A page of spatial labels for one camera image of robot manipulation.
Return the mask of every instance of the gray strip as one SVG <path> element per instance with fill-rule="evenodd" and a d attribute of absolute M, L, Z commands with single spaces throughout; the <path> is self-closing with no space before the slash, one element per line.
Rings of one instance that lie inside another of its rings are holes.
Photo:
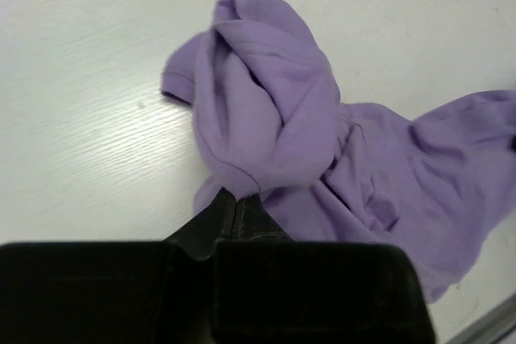
<path fill-rule="evenodd" d="M 516 342 L 516 294 L 455 336 L 448 344 Z"/>

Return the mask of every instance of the black plastic object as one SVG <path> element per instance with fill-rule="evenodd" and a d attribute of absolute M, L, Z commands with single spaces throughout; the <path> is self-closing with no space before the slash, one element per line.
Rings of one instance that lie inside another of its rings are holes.
<path fill-rule="evenodd" d="M 0 249 L 2 344 L 434 343 L 395 247 L 293 242 L 221 191 L 163 242 Z"/>

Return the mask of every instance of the crumpled clothing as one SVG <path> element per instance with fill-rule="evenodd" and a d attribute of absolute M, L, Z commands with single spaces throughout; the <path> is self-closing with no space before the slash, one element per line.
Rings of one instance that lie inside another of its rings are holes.
<path fill-rule="evenodd" d="M 218 0 L 211 27 L 170 57 L 162 92 L 193 105 L 213 172 L 195 213 L 225 187 L 259 193 L 294 239 L 396 245 L 429 302 L 516 205 L 515 91 L 474 93 L 414 121 L 341 103 L 327 58 L 282 0 Z"/>

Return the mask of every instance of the white wood grain surface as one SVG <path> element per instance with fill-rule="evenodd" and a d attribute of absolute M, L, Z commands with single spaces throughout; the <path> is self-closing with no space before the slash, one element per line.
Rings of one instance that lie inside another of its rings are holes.
<path fill-rule="evenodd" d="M 346 102 L 416 117 L 516 85 L 516 0 L 287 0 Z M 167 56 L 214 0 L 0 0 L 0 242 L 156 239 L 207 170 L 190 114 L 160 96 Z M 516 214 L 431 307 L 443 341 L 516 291 Z"/>

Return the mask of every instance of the purple shirt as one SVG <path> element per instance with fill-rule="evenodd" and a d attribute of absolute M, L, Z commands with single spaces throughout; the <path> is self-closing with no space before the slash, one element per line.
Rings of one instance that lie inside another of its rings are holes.
<path fill-rule="evenodd" d="M 210 29 L 169 59 L 164 94 L 193 104 L 198 149 L 223 186 L 260 193 L 297 240 L 390 243 L 433 302 L 516 205 L 516 92 L 475 93 L 409 121 L 346 105 L 310 29 L 282 0 L 218 0 Z"/>

